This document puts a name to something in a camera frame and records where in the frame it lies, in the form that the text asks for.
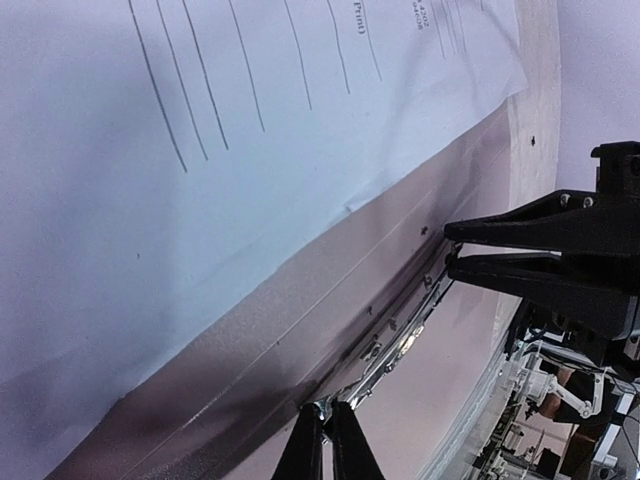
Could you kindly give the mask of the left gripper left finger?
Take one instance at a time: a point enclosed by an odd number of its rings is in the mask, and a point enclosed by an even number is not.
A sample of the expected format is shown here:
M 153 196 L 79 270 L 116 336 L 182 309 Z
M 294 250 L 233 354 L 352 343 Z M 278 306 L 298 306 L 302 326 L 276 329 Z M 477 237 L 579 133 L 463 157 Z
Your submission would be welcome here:
M 305 404 L 271 477 L 272 480 L 319 480 L 323 474 L 323 421 L 315 403 Z

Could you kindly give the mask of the translucent grey plastic sheet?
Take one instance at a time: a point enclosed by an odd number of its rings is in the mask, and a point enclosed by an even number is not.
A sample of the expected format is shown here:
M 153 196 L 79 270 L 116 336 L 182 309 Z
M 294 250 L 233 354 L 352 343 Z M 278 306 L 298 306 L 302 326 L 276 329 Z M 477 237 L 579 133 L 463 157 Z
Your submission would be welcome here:
M 119 400 L 56 479 L 267 479 L 299 406 L 419 276 L 442 226 L 506 177 L 504 102 L 286 261 Z

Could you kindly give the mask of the white printed paper sheets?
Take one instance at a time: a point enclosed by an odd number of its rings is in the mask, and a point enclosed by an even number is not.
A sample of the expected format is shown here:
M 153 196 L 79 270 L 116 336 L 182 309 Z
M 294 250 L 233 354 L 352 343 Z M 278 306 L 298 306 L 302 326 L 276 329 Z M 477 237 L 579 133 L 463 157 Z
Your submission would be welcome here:
M 511 1 L 5 1 L 1 444 L 83 438 L 526 84 Z

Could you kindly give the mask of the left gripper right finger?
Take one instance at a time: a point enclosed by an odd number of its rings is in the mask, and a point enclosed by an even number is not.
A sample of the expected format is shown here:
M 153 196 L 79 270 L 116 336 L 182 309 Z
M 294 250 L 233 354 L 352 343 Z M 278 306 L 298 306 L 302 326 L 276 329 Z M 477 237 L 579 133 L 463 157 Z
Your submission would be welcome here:
M 384 480 L 385 477 L 351 406 L 334 400 L 330 438 L 333 474 L 338 480 Z

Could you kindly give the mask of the metal clip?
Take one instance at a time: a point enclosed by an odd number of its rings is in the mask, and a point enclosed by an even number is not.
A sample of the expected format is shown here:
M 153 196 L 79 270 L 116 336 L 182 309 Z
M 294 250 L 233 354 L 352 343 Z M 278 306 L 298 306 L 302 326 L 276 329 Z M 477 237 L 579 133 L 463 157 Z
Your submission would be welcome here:
M 411 260 L 387 305 L 318 390 L 314 404 L 322 421 L 331 418 L 335 402 L 357 409 L 407 355 L 451 288 L 447 268 L 461 249 L 460 242 L 443 240 Z

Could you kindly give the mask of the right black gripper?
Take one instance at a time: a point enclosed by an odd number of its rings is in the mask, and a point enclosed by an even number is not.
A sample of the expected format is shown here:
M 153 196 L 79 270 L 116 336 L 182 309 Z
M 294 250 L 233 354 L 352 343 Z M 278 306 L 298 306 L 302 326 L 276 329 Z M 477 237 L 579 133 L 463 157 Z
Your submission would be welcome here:
M 458 257 L 448 276 L 521 297 L 606 340 L 639 334 L 639 142 L 604 143 L 596 193 L 558 190 L 500 215 L 450 222 L 454 242 L 572 254 Z

